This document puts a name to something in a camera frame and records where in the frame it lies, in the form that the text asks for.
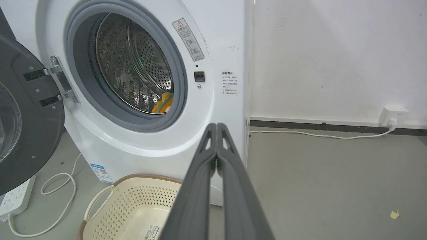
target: door glass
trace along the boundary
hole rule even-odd
[[[18,105],[0,84],[0,161],[14,148],[21,131]]]
[[[110,13],[99,25],[96,53],[105,81],[121,100],[142,112],[168,112],[173,101],[170,67],[147,31]]]

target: sticker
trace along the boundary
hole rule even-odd
[[[91,166],[101,181],[113,184],[113,180],[110,178],[110,176],[108,175],[107,171],[103,166],[92,164],[92,163],[91,163]]]
[[[159,226],[151,225],[147,234],[145,234],[144,240],[157,240],[160,236],[161,229],[162,228]]]
[[[222,71],[222,94],[224,95],[238,95],[239,93],[239,78],[233,72]]]
[[[200,46],[185,20],[181,18],[180,20],[173,22],[172,25],[183,40],[188,52],[193,58],[193,61],[204,59],[205,56],[203,55],[202,50],[200,50]]]

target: washing machine door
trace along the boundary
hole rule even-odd
[[[0,31],[0,195],[43,167],[64,130],[64,105],[45,67]]]

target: baseboard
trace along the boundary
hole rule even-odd
[[[336,132],[361,132],[379,134],[386,132],[388,128],[380,126],[378,123],[349,122],[349,121],[322,121],[310,119],[289,119],[278,117],[251,116],[251,126],[286,128],[286,129],[313,129]],[[390,134],[427,136],[427,126],[415,124],[405,124],[402,128],[397,128]]]

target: laundry basket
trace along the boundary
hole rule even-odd
[[[158,239],[180,186],[181,180],[159,175],[119,179],[90,202],[77,239]],[[111,193],[91,216],[95,202],[107,191]]]

